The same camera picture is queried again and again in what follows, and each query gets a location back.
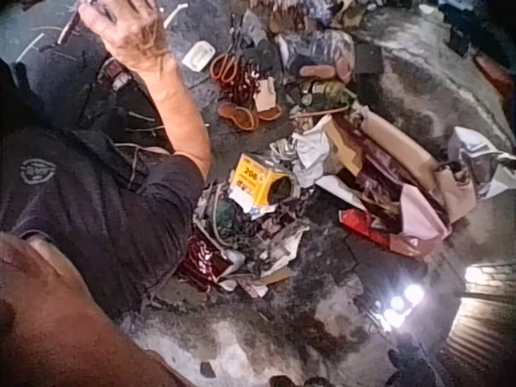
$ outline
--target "plastic bag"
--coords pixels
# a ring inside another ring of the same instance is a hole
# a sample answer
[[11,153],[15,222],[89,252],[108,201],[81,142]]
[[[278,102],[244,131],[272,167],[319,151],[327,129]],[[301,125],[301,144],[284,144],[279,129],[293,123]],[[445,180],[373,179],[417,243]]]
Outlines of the plastic bag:
[[355,48],[343,31],[316,31],[309,35],[280,34],[276,37],[285,68],[294,76],[306,65],[332,65],[340,79],[351,80],[355,68]]

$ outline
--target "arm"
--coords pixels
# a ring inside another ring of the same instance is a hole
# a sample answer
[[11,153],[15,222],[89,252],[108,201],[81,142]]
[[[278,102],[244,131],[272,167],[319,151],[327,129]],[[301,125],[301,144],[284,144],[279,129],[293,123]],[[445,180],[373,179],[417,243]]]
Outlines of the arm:
[[156,0],[131,0],[133,6],[127,0],[98,0],[98,4],[106,6],[114,18],[103,15],[98,7],[82,4],[82,21],[101,37],[111,55],[144,80],[176,154],[190,158],[206,179],[208,133],[169,50]]

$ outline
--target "crumpled paper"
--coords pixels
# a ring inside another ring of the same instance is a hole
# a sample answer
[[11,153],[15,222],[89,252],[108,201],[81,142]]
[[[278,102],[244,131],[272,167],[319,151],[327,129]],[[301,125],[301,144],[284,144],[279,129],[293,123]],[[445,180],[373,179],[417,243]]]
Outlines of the crumpled paper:
[[477,131],[456,127],[448,142],[448,157],[469,167],[479,200],[516,189],[516,156],[499,151]]

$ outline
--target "bright light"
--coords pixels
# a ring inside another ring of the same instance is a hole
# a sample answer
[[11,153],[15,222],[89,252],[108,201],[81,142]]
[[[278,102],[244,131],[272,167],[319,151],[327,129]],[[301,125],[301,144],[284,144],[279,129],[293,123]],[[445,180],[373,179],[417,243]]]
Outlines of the bright light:
[[405,303],[403,302],[403,298],[396,296],[390,300],[390,305],[394,310],[402,310],[405,307]]
[[484,278],[482,271],[479,268],[467,268],[466,269],[466,281],[477,284]]
[[405,321],[405,316],[402,314],[396,313],[392,309],[387,309],[384,312],[385,320],[387,320],[387,323],[391,325],[392,327],[399,328],[403,325],[403,322]]
[[422,298],[425,297],[425,292],[423,292],[421,286],[411,285],[405,289],[405,297],[412,302],[413,306],[416,306],[421,302]]

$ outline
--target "shoe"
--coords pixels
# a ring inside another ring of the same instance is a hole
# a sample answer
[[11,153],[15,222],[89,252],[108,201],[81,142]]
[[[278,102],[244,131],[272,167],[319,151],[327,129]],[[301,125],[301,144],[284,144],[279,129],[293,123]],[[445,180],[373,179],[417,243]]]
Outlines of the shoe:
[[334,78],[337,71],[335,67],[329,64],[320,64],[316,66],[303,66],[299,70],[300,77],[312,77],[318,79],[331,79]]
[[282,114],[283,109],[281,109],[281,106],[276,105],[272,109],[259,112],[258,117],[264,121],[274,121],[275,119],[280,118]]
[[340,80],[346,84],[349,83],[349,81],[352,79],[352,67],[350,66],[347,59],[341,57],[339,60],[337,60],[337,65],[335,67],[337,68],[337,75],[339,76]]
[[230,119],[243,131],[254,131],[256,129],[255,118],[249,109],[240,107],[231,102],[223,102],[218,107],[218,115]]

